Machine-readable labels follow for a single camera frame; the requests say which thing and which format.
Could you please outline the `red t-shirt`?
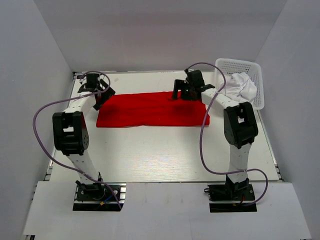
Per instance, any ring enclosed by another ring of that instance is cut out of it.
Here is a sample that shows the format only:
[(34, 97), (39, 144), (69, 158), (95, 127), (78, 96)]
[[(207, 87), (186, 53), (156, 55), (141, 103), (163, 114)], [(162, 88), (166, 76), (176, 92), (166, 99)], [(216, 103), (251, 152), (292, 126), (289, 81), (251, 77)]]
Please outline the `red t-shirt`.
[(171, 91), (119, 94), (100, 108), (96, 127), (199, 127), (206, 110), (198, 100), (173, 100)]

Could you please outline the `white t-shirt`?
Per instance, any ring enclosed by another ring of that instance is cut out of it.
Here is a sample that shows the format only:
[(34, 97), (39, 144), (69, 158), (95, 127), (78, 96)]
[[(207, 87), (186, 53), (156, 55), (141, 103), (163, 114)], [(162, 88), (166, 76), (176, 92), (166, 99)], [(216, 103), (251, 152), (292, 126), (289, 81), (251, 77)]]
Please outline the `white t-shirt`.
[(220, 91), (221, 94), (233, 101), (240, 103), (254, 102), (257, 96), (257, 87), (245, 72), (233, 73), (225, 77), (225, 87)]

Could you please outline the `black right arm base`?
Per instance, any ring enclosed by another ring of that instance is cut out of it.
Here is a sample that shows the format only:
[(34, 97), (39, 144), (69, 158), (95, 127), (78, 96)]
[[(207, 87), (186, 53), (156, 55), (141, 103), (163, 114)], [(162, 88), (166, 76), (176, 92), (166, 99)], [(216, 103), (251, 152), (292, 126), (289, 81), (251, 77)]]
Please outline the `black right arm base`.
[(253, 213), (258, 211), (255, 203), (247, 206), (256, 200), (251, 184), (236, 193), (229, 191), (225, 184), (210, 184), (203, 191), (208, 195), (210, 213)]

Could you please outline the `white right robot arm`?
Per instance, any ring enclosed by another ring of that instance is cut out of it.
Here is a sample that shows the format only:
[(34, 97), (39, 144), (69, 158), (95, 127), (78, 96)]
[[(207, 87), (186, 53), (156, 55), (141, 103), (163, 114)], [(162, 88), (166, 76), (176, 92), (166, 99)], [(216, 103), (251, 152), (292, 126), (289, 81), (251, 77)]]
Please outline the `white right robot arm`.
[(230, 147), (229, 169), (226, 174), (226, 195), (236, 200), (249, 186), (247, 174), (249, 151), (258, 126), (250, 102), (237, 102), (220, 93), (212, 84), (205, 84), (200, 70), (188, 70), (186, 79), (174, 81), (172, 99), (180, 97), (185, 101), (201, 101), (223, 116), (223, 133)]

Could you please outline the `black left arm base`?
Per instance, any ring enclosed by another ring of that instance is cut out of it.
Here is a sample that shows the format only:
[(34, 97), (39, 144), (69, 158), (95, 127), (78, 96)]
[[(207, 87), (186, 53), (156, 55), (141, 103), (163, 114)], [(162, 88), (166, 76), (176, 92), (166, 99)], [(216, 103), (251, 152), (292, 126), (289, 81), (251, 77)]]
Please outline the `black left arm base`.
[(126, 184), (84, 184), (76, 181), (74, 212), (120, 212), (125, 203)]

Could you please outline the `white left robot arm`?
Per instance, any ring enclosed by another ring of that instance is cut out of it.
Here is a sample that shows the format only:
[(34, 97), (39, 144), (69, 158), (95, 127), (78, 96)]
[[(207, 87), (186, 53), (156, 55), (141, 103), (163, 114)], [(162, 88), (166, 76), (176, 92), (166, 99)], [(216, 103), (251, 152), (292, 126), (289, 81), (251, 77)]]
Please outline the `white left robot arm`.
[(81, 75), (81, 86), (69, 106), (52, 116), (54, 145), (66, 156), (79, 174), (79, 183), (90, 185), (88, 193), (99, 200), (105, 196), (106, 187), (100, 184), (102, 176), (94, 167), (88, 152), (90, 138), (86, 115), (91, 109), (99, 111), (115, 95), (110, 78), (98, 71)]

